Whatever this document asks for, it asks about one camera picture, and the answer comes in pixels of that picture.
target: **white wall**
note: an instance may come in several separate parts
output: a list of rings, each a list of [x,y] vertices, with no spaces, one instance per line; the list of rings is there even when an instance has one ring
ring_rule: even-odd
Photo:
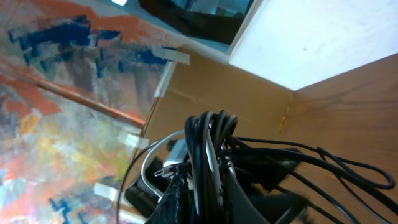
[[[398,0],[269,0],[229,63],[298,90],[397,52]]]

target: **bundle of cables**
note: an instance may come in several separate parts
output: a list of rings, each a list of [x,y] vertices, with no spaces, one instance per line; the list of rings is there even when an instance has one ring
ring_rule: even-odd
[[[370,212],[384,223],[390,223],[390,221],[386,220],[374,211],[347,185],[345,181],[358,186],[384,204],[393,213],[398,215],[398,205],[378,190],[389,190],[395,187],[394,179],[383,170],[367,164],[334,156],[320,147],[314,148],[294,142],[234,137],[233,132],[237,123],[237,117],[235,115],[228,116],[226,111],[221,111],[218,114],[207,111],[201,116],[191,116],[187,119],[184,130],[177,131],[160,141],[152,143],[150,146],[142,150],[127,168],[127,173],[131,170],[138,158],[150,150],[142,165],[141,176],[148,187],[152,189],[156,195],[162,198],[165,192],[157,190],[148,183],[144,171],[147,167],[149,158],[160,148],[161,145],[172,138],[185,134],[188,162],[185,162],[184,164],[190,164],[189,171],[187,172],[190,174],[188,176],[191,177],[190,181],[192,181],[193,185],[192,208],[194,212],[189,216],[189,222],[191,223],[235,223],[231,220],[231,215],[228,214],[228,209],[231,206],[231,203],[229,202],[227,194],[225,194],[226,189],[228,188],[226,181],[227,173],[233,174],[237,181],[244,179],[244,177],[248,177],[255,184],[260,183],[264,189],[276,189],[285,194],[294,194],[293,192],[278,186],[281,181],[280,179],[276,178],[277,180],[275,180],[274,178],[274,180],[272,180],[269,176],[265,175],[267,172],[264,172],[263,170],[260,170],[260,172],[253,172],[255,169],[250,169],[250,166],[257,166],[262,161],[266,162],[268,167],[273,167],[271,171],[268,171],[267,175],[272,175],[272,172],[277,172],[278,174],[286,173],[286,175],[290,174],[294,176],[337,207],[351,221],[351,223],[359,223],[359,220],[337,200],[294,171],[294,167],[288,166],[286,161],[294,161],[297,163],[306,162],[332,172],[356,199],[358,199]],[[296,149],[253,148],[244,142],[259,142],[299,147],[316,152],[319,154],[321,159],[303,154]],[[338,166],[329,163],[326,159],[327,157],[333,160]],[[356,173],[346,164],[376,171],[387,179],[388,184],[372,182]],[[127,173],[123,178],[121,183],[122,185],[124,185],[126,181]],[[121,194],[118,195],[116,223],[119,223],[120,198]],[[306,200],[306,203],[308,206],[314,208],[334,223],[343,223],[308,200]],[[283,223],[281,220],[282,219],[278,219],[275,223]]]

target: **wooden panel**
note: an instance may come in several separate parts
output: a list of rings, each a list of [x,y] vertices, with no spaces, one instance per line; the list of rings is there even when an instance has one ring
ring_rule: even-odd
[[[280,138],[320,146],[331,153],[374,165],[398,179],[398,54],[325,80],[294,93]],[[355,169],[371,180],[385,183],[379,175]],[[300,173],[335,197],[361,221],[380,223],[351,196],[337,179],[310,165]],[[349,221],[341,212],[293,177],[284,183],[288,189],[305,192],[311,200]],[[392,223],[398,217],[386,207],[353,188]],[[398,202],[398,190],[383,191]],[[316,223],[330,221],[316,215]]]

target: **painting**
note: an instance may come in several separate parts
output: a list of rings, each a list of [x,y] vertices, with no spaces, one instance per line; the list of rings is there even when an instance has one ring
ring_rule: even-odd
[[[91,0],[0,3],[0,71],[56,85],[143,125],[166,59],[182,44],[166,30]]]
[[[117,186],[136,131],[91,108],[0,74],[0,223],[113,223],[96,182]]]

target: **yellow paint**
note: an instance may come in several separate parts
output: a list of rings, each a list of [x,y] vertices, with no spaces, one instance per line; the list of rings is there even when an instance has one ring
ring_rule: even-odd
[[[33,130],[35,125],[39,122],[39,120],[40,117],[33,113],[22,118],[19,121],[19,126],[18,126],[19,136],[29,134]]]

